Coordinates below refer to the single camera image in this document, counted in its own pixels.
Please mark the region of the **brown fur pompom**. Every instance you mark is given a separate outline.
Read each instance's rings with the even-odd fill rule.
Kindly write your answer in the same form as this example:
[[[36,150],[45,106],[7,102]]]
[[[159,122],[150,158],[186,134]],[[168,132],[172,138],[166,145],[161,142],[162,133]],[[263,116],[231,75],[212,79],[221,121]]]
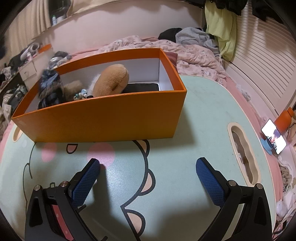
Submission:
[[[83,84],[80,80],[75,80],[64,85],[64,96],[67,102],[73,101],[74,96],[83,89]]]

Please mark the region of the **dark red pillow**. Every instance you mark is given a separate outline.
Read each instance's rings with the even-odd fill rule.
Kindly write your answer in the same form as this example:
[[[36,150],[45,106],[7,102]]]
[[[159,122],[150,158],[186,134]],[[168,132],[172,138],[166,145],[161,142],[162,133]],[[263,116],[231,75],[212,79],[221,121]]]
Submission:
[[[173,64],[175,69],[177,69],[177,60],[178,60],[178,54],[174,52],[165,52],[166,56],[170,60],[170,62]]]

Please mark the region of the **yellow-green hanging cloth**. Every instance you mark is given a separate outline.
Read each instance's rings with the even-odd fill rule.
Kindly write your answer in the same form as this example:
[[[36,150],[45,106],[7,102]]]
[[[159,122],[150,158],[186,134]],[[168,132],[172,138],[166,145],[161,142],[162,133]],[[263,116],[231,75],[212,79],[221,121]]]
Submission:
[[[236,15],[227,9],[218,9],[216,4],[210,1],[206,1],[204,11],[206,32],[218,41],[221,57],[231,61],[234,57],[237,38]]]

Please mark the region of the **smartphone on stand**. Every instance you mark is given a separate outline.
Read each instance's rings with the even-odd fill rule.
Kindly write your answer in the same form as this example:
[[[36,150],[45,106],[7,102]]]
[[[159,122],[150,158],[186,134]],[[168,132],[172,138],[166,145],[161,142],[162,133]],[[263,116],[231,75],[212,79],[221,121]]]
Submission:
[[[279,155],[287,146],[287,143],[275,124],[269,119],[266,124],[261,128],[264,139],[268,139],[273,146],[273,154]]]

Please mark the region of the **grey clothes pile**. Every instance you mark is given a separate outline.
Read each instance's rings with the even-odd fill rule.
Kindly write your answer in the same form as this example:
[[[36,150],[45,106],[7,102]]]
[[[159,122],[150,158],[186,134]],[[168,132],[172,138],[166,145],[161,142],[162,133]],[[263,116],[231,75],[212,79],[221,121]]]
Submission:
[[[176,34],[176,43],[181,45],[199,45],[213,52],[217,57],[220,54],[218,42],[215,38],[199,28],[187,27]]]

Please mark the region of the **blue phone stand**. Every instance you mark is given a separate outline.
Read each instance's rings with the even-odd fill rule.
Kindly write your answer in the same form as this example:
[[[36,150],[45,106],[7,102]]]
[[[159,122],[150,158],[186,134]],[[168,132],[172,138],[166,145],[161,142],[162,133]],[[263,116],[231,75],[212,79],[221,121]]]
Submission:
[[[263,148],[266,150],[266,152],[267,152],[269,155],[272,155],[272,154],[273,154],[273,146],[272,146],[272,144],[269,142],[269,140],[268,140],[268,139],[260,138],[260,142],[261,142]]]

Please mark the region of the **orange cardboard box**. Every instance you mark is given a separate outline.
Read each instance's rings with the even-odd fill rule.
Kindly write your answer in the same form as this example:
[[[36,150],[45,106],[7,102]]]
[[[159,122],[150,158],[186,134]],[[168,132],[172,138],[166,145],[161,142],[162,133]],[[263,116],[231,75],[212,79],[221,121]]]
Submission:
[[[34,142],[81,143],[173,137],[187,90],[160,48],[126,49],[97,54],[57,68],[63,84],[90,84],[113,64],[124,65],[130,83],[155,83],[157,91],[115,94],[38,109],[34,85],[12,121]]]

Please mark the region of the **white drawer cabinet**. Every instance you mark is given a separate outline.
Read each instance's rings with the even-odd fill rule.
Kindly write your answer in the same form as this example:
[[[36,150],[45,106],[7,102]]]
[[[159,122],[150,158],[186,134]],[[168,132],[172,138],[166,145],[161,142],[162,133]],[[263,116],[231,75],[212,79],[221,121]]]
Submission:
[[[33,47],[35,48],[34,52],[33,48],[29,49],[31,52],[25,51],[27,62],[18,71],[27,90],[30,90],[36,84],[42,71],[48,68],[49,61],[54,56],[51,44],[46,44],[37,49],[37,44],[35,43]]]

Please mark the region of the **black garment on bed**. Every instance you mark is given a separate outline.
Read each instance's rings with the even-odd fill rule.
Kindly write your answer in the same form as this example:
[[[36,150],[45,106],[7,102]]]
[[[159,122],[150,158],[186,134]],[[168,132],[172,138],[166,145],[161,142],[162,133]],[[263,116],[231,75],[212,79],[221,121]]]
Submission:
[[[171,42],[176,42],[176,34],[178,32],[180,32],[182,30],[182,28],[170,28],[167,29],[165,31],[163,31],[162,33],[160,33],[160,35],[158,36],[159,40],[169,40]]]

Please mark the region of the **small figurine charm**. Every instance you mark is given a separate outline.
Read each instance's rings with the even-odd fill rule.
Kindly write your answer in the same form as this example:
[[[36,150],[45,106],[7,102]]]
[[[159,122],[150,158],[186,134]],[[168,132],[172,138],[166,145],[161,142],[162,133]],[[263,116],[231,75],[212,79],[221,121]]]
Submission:
[[[74,95],[73,100],[81,100],[81,99],[88,99],[88,98],[93,98],[93,96],[88,95],[88,92],[86,89],[82,89],[79,93]]]

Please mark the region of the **pink floral quilt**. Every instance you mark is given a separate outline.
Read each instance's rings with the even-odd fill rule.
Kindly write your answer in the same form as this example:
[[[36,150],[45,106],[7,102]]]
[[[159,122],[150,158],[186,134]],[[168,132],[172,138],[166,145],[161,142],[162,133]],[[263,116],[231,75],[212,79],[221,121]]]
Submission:
[[[199,45],[183,46],[169,40],[142,40],[139,36],[132,35],[100,47],[95,54],[140,48],[160,48],[166,53],[175,53],[179,74],[206,77],[226,85],[227,74],[222,64],[211,50]]]

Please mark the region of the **black lace fabric bundle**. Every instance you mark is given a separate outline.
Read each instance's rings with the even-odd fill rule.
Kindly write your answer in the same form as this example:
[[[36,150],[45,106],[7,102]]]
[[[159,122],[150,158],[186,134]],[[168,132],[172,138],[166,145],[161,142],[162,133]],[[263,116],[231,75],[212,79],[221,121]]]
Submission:
[[[39,79],[38,109],[66,102],[60,75],[55,70],[45,69]]]

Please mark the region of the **tan round plush toy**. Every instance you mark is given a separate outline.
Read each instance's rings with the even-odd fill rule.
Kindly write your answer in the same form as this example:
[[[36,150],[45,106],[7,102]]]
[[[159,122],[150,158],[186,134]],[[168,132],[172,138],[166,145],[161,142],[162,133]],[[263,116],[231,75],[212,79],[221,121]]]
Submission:
[[[114,64],[105,68],[95,81],[92,96],[101,97],[120,94],[127,86],[130,75],[122,64]]]

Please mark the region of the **orange bottle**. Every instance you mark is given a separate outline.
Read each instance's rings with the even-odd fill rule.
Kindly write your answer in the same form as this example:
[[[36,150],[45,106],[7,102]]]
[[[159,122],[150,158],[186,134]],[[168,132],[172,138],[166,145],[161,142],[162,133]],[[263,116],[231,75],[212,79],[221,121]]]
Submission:
[[[288,129],[294,117],[295,117],[295,113],[291,107],[289,107],[287,110],[284,110],[278,116],[274,124],[280,133],[284,133]]]

